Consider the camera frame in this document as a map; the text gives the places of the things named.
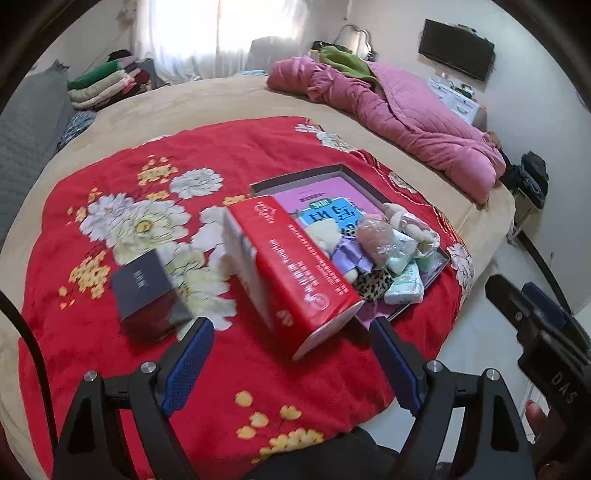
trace small black box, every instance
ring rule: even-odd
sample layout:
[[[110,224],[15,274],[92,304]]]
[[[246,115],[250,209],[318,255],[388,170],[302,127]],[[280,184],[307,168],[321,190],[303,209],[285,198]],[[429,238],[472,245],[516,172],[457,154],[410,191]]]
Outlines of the small black box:
[[[139,340],[156,341],[193,318],[170,283],[156,250],[113,273],[111,284],[121,331]]]

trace white curtain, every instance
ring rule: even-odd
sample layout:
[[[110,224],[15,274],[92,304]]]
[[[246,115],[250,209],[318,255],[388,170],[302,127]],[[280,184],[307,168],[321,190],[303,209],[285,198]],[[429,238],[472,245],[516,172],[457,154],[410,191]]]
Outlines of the white curtain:
[[[303,53],[307,17],[306,0],[139,0],[134,53],[171,83],[227,77],[261,68],[249,59],[253,41],[259,56],[264,39],[285,58]]]

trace metal screw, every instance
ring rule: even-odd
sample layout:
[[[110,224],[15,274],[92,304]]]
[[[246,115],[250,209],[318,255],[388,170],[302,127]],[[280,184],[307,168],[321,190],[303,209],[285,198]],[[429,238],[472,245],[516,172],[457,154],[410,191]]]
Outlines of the metal screw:
[[[501,374],[497,370],[495,370],[494,368],[489,368],[486,371],[486,376],[488,378],[490,378],[492,381],[496,381],[496,380],[500,379]]]
[[[154,362],[145,362],[140,367],[140,370],[145,374],[150,374],[156,370],[156,364]]]
[[[84,381],[85,382],[93,382],[96,379],[96,377],[98,377],[98,375],[99,374],[96,373],[95,370],[88,370],[88,372],[86,372],[84,374]]]
[[[443,364],[439,360],[429,360],[427,362],[427,369],[431,372],[437,373],[443,370]]]

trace green cloth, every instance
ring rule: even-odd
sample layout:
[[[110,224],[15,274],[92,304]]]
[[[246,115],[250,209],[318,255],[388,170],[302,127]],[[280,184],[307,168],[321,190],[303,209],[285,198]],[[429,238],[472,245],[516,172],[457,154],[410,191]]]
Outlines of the green cloth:
[[[92,70],[92,72],[89,72],[86,75],[82,75],[81,77],[78,77],[76,80],[68,82],[68,90],[80,90],[81,88],[87,88],[93,83],[98,82],[103,78],[107,78],[109,75],[115,73],[117,70],[119,70],[118,61],[108,61],[107,63],[102,64],[100,67]]]
[[[354,53],[340,51],[330,45],[320,50],[320,61],[337,69],[346,77],[363,80],[374,87],[379,85],[368,65]]]

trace person's hand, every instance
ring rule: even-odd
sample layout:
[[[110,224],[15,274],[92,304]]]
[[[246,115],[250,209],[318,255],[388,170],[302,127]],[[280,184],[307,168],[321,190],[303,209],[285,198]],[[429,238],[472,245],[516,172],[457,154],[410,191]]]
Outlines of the person's hand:
[[[536,402],[530,400],[525,405],[525,418],[527,419],[527,423],[530,424],[531,431],[534,432],[537,438],[544,428],[546,414]],[[563,471],[564,469],[560,463],[547,463],[540,468],[538,480],[558,480],[562,476]]]

